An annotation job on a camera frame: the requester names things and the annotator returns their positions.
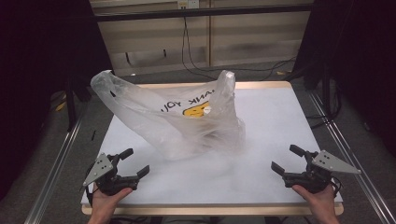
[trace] hand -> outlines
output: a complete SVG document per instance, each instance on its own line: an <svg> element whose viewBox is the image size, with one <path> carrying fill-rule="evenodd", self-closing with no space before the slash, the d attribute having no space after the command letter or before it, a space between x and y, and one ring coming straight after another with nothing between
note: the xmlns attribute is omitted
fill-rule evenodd
<svg viewBox="0 0 396 224"><path fill-rule="evenodd" d="M321 224L339 224L334 210L334 190L328 185L321 192L312 194L304 187L294 185L294 191L300 194L309 203L309 209Z"/></svg>
<svg viewBox="0 0 396 224"><path fill-rule="evenodd" d="M115 195L108 196L102 191L97 190L96 185L93 185L94 194L92 196L92 215L89 224L107 224L114 211L117 203L132 192L132 189L122 189Z"/></svg>

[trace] finger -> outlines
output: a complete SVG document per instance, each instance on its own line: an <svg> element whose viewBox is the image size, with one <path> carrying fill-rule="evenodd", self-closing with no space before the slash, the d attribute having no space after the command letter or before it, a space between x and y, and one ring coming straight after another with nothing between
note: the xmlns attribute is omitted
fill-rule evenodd
<svg viewBox="0 0 396 224"><path fill-rule="evenodd" d="M128 194L130 194L132 192L132 189L130 188L126 188L126 189L122 189L120 190L120 192L118 192L117 194L115 194L113 196L115 202L119 202L121 199L125 198Z"/></svg>
<svg viewBox="0 0 396 224"><path fill-rule="evenodd" d="M304 187L300 185L293 185L291 188L294 191L296 191L298 194L300 194L307 201L310 199L311 193L308 190L306 190Z"/></svg>
<svg viewBox="0 0 396 224"><path fill-rule="evenodd" d="M96 191L98 189L98 187L96 186L96 183L93 182L93 191Z"/></svg>
<svg viewBox="0 0 396 224"><path fill-rule="evenodd" d="M326 189L324 189L324 190L333 192L333 191L334 191L334 188L332 187L331 184L329 184L329 185L326 187Z"/></svg>

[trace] cable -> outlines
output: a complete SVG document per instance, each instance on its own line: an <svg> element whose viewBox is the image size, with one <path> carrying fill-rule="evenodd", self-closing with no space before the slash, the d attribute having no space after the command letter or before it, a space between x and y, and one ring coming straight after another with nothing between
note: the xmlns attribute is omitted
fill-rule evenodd
<svg viewBox="0 0 396 224"><path fill-rule="evenodd" d="M284 217L281 221L280 221L280 223L283 223L286 219L288 219L289 217Z"/></svg>
<svg viewBox="0 0 396 224"><path fill-rule="evenodd" d="M340 189L342 189L344 187L344 185L343 185L343 183L341 183L340 179L338 179L337 177L332 175L332 178L334 178L340 184L340 186L338 186L336 183L330 182L335 188L335 190L334 190L334 198L335 198L337 196L337 193L340 191Z"/></svg>
<svg viewBox="0 0 396 224"><path fill-rule="evenodd" d="M87 172L85 173L85 178L87 178L87 176L90 173L93 165L94 165L94 163L92 163L90 165L90 167L88 168ZM93 194L96 192L96 190L94 192L90 193L90 189L88 188L88 185L85 187L85 193L87 194L88 202L90 203L91 207L92 207Z"/></svg>
<svg viewBox="0 0 396 224"><path fill-rule="evenodd" d="M181 62L183 63L183 66L187 69L187 71L189 71L190 73L192 73L194 75L201 76L201 77L209 77L210 79L216 80L214 77L210 77L210 76L207 76L207 75L204 75L204 74L194 73L186 66L186 64L184 64L184 39L185 39L186 34L187 34L187 40L188 40L188 44L189 44L189 54L191 55L189 31L187 29L186 18L184 18L184 24L185 25L184 25L184 32L183 32L183 46L181 47Z"/></svg>
<svg viewBox="0 0 396 224"><path fill-rule="evenodd" d="M330 115L312 115L312 116L306 116L307 119L326 119L325 121L315 124L313 126L311 126L311 129L316 129L317 127L320 127L324 124L329 124L331 120L334 120L338 114L340 113L341 107L342 107L342 101L341 101L341 92L340 89L338 87L338 85L336 85L335 87L335 93L333 96L333 110L335 110L333 113L331 113Z"/></svg>
<svg viewBox="0 0 396 224"><path fill-rule="evenodd" d="M312 224L311 221L307 217L304 217L304 219L305 219L306 223Z"/></svg>
<svg viewBox="0 0 396 224"><path fill-rule="evenodd" d="M224 68L202 69L202 68L199 68L199 67L197 67L197 66L195 65L195 63L193 62L192 57L191 57L191 45L190 45L189 29L188 29L188 27L187 27L187 20L186 20L186 18L184 18L184 33L183 33L183 46L182 46L182 51L181 51L181 61L183 62L184 67L185 67L189 72L191 72L192 74L198 75L198 76L209 77L209 76L207 76L207 75L203 75L203 74L198 74L198 73L192 72L189 68L187 68L186 64L184 64L184 46L185 46L184 39L185 39L185 36L187 36L187 44L188 44L188 50L189 50L190 61L191 61L192 66L193 66L195 69L197 69L197 70L199 70L199 71L202 71L202 72L215 72L215 71L222 71L222 70L224 70ZM279 67L282 67L282 66L284 66L284 65L287 64L287 63L295 62L295 60L294 60L295 58L296 58L296 57L292 57L292 58L290 58L290 59L288 59L288 60L286 60L286 61L278 62L278 63L276 63L274 66L272 66L271 68L266 68L266 69L250 69L250 68L232 68L232 67L229 67L229 68L226 68L226 70L250 71L250 72L266 72L266 71L271 71L269 75L267 75L265 78L263 78L263 79L260 80L260 81L263 81L263 80L267 79L268 77L270 77L270 76L272 75L272 73L274 72L275 69L277 69L277 68L279 68Z"/></svg>
<svg viewBox="0 0 396 224"><path fill-rule="evenodd" d="M94 194L96 191L98 191L99 190L99 188L97 188L96 190L94 190L93 192L92 192L92 194Z"/></svg>

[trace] metal frame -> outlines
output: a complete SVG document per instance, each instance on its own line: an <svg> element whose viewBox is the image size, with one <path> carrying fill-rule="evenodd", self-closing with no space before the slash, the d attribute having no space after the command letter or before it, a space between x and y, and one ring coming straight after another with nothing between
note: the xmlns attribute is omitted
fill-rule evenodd
<svg viewBox="0 0 396 224"><path fill-rule="evenodd" d="M56 158L55 163L53 163L52 165L49 176L47 177L43 188L35 199L35 203L24 222L25 224L40 223L41 218L43 217L44 212L50 202L50 197L52 196L52 193L55 189L56 182L58 181L60 173L64 168L64 163L66 162L67 155L69 154L69 151L76 139L79 127L81 125L81 120L87 111L88 104L89 103L82 105L76 124L73 126L72 130L67 133L61 150L59 151L58 157Z"/></svg>
<svg viewBox="0 0 396 224"><path fill-rule="evenodd" d="M382 195L374 186L373 182L361 167L361 164L356 158L355 154L352 151L352 148L347 143L347 140L341 134L340 130L338 129L337 125L333 120L328 120L326 118L326 113L323 108L323 103L320 100L320 97L314 91L310 91L309 96L314 103L315 108L319 112L321 116L323 116L323 121L326 122L326 127L330 132L330 135L334 139L336 145L340 149L341 153L343 154L346 162L351 164L352 166L356 167L357 169L361 170L361 175L355 175L361 189L366 194L367 199L371 203L372 207L378 214L378 217L381 219L382 223L396 223L395 216L390 211L387 202L384 200Z"/></svg>
<svg viewBox="0 0 396 224"><path fill-rule="evenodd" d="M265 7L208 7L185 10L164 10L149 12L129 12L129 13L104 13L95 14L93 18L96 21L133 21L149 19L167 19L183 17L202 17L202 16L225 16L241 14L261 14L261 13L279 13L279 12L299 12L310 11L313 4L297 5L278 5Z"/></svg>

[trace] translucent plastic bag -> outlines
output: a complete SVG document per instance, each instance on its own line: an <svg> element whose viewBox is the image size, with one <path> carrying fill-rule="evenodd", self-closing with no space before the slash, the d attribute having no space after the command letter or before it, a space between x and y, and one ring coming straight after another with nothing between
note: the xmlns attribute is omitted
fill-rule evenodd
<svg viewBox="0 0 396 224"><path fill-rule="evenodd" d="M180 160L211 149L236 153L245 144L245 124L234 107L235 77L199 86L141 88L104 71L91 86L105 105L131 130L168 160Z"/></svg>

